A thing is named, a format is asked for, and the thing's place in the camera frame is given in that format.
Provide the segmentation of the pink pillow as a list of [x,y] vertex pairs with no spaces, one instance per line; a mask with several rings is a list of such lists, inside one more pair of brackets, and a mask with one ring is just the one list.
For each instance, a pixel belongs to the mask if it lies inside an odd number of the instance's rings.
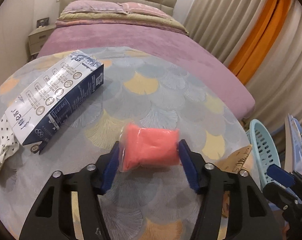
[[172,16],[166,14],[160,9],[142,3],[126,2],[118,3],[118,5],[120,5],[127,13],[156,16],[167,19],[172,18]]

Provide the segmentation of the light blue plastic basket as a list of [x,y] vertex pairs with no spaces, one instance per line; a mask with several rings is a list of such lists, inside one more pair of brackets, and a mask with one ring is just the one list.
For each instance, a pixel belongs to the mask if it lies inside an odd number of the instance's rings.
[[268,183],[274,182],[267,174],[267,169],[272,164],[281,167],[280,158],[275,143],[268,129],[257,119],[249,123],[246,131],[247,138],[252,145],[252,152],[258,167],[260,185],[263,189]]

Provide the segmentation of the beige curtain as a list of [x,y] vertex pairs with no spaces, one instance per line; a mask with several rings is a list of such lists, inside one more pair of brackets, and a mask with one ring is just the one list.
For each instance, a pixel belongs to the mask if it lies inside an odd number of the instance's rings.
[[[228,68],[266,1],[194,0],[185,25],[190,37]],[[302,124],[302,5],[299,0],[291,0],[280,34],[244,86],[255,100],[250,119],[259,119],[274,130],[290,113]]]

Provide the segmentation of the white spotted wrapper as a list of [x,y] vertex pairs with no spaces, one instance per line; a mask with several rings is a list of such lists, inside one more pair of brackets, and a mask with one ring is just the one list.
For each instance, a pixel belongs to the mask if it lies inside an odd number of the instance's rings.
[[4,114],[0,120],[0,172],[4,162],[14,155],[19,148],[20,144]]

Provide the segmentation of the patterned round tablecloth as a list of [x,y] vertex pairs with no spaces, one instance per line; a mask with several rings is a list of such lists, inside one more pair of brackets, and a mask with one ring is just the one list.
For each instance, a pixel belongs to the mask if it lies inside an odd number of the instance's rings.
[[0,221],[18,237],[49,176],[79,171],[120,142],[120,171],[99,197],[112,239],[189,239],[201,197],[173,145],[184,139],[211,163],[246,150],[232,111],[190,71],[126,48],[85,52],[104,64],[104,84],[65,121],[41,154],[21,147],[0,172]]

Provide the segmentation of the small picture frame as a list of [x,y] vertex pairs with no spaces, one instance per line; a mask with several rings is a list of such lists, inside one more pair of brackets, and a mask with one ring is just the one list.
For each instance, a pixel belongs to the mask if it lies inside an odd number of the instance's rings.
[[46,27],[46,26],[48,26],[48,25],[49,25],[49,17],[39,19],[39,20],[37,20],[37,22],[36,22],[36,27],[37,27],[37,28]]

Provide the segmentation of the orange-red plastic packet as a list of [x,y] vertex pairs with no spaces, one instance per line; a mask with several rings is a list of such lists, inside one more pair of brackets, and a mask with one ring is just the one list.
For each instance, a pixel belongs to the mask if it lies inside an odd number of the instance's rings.
[[180,163],[179,130],[142,128],[127,124],[120,136],[119,170],[142,167],[169,167]]

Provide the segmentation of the beige folded quilt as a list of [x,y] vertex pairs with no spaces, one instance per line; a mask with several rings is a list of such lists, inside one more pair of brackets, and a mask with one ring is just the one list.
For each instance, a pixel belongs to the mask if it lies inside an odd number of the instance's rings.
[[67,13],[60,15],[55,24],[57,28],[69,27],[71,25],[127,24],[167,30],[189,36],[186,28],[173,18],[161,18],[143,14]]

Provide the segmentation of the orange curtain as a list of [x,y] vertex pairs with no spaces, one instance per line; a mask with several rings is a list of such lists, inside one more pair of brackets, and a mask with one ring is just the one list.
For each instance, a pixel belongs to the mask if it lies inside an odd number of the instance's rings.
[[267,0],[252,31],[229,64],[246,85],[267,56],[286,20],[291,0]]

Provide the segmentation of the purple pillow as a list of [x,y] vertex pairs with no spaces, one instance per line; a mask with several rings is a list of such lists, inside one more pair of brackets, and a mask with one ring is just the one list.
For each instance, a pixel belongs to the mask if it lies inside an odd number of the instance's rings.
[[117,3],[93,0],[77,0],[71,2],[63,9],[61,14],[74,14],[79,12],[127,14],[123,7]]

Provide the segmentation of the white wardrobe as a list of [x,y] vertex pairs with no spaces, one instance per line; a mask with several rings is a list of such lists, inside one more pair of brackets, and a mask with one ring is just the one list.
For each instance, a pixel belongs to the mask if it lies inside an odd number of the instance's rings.
[[4,0],[0,6],[0,85],[26,64],[34,0]]

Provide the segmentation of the beige nightstand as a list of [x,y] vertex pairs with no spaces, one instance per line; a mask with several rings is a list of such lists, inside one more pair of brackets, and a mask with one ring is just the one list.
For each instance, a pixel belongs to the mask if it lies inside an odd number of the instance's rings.
[[38,27],[28,35],[28,45],[31,56],[40,52],[52,32],[54,32],[54,29],[55,24],[50,24],[44,27]]

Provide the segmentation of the blue white milk carton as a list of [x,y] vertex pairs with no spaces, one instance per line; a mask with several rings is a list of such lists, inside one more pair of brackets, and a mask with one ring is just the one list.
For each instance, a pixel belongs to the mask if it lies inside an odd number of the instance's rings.
[[62,124],[104,83],[104,65],[80,50],[32,82],[5,114],[18,142],[39,153]]

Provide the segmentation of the bed with purple cover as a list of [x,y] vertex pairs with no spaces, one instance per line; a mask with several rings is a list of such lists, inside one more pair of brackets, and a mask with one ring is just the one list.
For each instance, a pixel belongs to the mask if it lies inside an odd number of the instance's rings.
[[130,47],[176,64],[203,81],[241,120],[255,100],[246,87],[207,50],[184,34],[127,24],[71,25],[52,32],[39,56],[97,47]]

